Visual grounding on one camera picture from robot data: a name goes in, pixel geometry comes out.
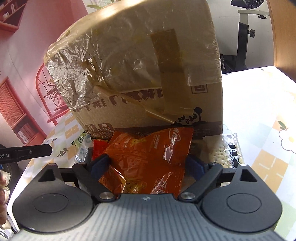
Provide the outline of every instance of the packing tape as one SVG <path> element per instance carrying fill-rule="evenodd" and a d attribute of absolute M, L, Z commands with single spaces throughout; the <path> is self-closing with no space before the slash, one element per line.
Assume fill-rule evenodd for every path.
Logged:
<path fill-rule="evenodd" d="M 187 84 L 177 36 L 174 29 L 156 32 L 150 36 L 160 70 L 164 110 L 153 109 L 109 88 L 94 58 L 83 62 L 82 67 L 87 71 L 87 79 L 93 86 L 93 92 L 103 94 L 107 98 L 118 95 L 130 103 L 143 107 L 147 116 L 173 124 L 178 117 L 193 114 L 193 107 L 186 91 Z"/>
<path fill-rule="evenodd" d="M 150 34 L 161 77 L 165 102 L 164 114 L 192 115 L 193 107 L 187 93 L 181 52 L 174 29 Z"/>

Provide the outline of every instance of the finger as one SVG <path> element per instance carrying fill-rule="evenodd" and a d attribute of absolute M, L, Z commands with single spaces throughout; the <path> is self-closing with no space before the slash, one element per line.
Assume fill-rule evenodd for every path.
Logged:
<path fill-rule="evenodd" d="M 0 224 L 5 224 L 6 223 L 6 217 L 1 217 L 0 218 Z"/>
<path fill-rule="evenodd" d="M 8 220 L 6 220 L 6 222 L 2 225 L 0 225 L 1 229 L 11 229 L 11 224 Z"/>
<path fill-rule="evenodd" d="M 8 202 L 10 191 L 8 187 L 0 189 L 0 205 L 4 205 Z"/>
<path fill-rule="evenodd" d="M 1 174 L 0 186 L 6 187 L 9 183 L 9 180 L 10 180 L 10 173 L 0 170 L 0 174 Z"/>
<path fill-rule="evenodd" d="M 7 206 L 0 205 L 0 218 L 6 218 L 7 216 Z"/>

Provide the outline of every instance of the snack package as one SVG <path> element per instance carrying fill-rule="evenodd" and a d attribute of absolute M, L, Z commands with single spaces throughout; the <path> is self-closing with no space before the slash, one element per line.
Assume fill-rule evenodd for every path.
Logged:
<path fill-rule="evenodd" d="M 97 157 L 103 154 L 104 150 L 109 146 L 109 144 L 104 140 L 94 140 L 94 150 L 92 155 L 92 160 L 94 161 Z"/>
<path fill-rule="evenodd" d="M 81 146 L 83 140 L 84 140 L 84 137 L 86 136 L 86 132 L 84 131 L 83 133 L 80 134 L 79 137 L 76 138 L 75 141 L 72 141 L 72 145 L 73 146 L 77 146 L 78 148 Z"/>
<path fill-rule="evenodd" d="M 217 162 L 224 168 L 237 168 L 244 163 L 236 133 L 204 137 L 199 158 L 206 163 Z"/>
<path fill-rule="evenodd" d="M 92 153 L 89 153 L 89 151 L 92 151 L 93 142 L 91 140 L 90 134 L 86 134 L 86 136 L 83 139 L 83 142 L 80 145 L 80 148 L 78 150 L 77 155 L 75 156 L 75 163 L 78 162 L 90 162 L 92 158 Z"/>
<path fill-rule="evenodd" d="M 184 127 L 143 138 L 116 131 L 104 151 L 111 167 L 100 182 L 115 193 L 121 189 L 123 193 L 173 193 L 177 197 L 192 135 L 193 129 Z"/>

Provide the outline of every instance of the cardboard box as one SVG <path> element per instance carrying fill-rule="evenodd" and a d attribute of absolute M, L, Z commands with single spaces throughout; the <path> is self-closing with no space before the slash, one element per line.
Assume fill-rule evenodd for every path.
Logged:
<path fill-rule="evenodd" d="M 98 100 L 72 113 L 85 130 L 98 139 L 110 139 L 115 130 L 146 136 L 158 130 L 181 125 L 193 127 L 194 138 L 222 134 L 222 83 L 188 86 L 187 90 L 195 106 L 194 114 L 180 116 L 174 125 L 148 117 L 142 107 L 128 103 L 117 95 Z M 154 108 L 163 109 L 161 89 L 133 91 L 126 95 Z"/>
<path fill-rule="evenodd" d="M 121 0 L 83 17 L 44 63 L 94 138 L 192 126 L 222 132 L 221 63 L 206 0 Z"/>

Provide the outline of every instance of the table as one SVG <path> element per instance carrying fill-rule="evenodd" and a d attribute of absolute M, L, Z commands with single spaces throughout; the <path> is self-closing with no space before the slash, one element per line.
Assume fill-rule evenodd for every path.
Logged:
<path fill-rule="evenodd" d="M 276 232 L 288 241 L 296 238 L 296 83 L 273 66 L 223 75 L 223 132 L 237 133 L 245 163 L 276 193 L 283 214 Z M 60 168 L 74 164 L 71 145 L 83 131 L 68 113 L 44 143 L 53 147 L 50 157 L 32 159 L 8 204 L 48 163 Z"/>

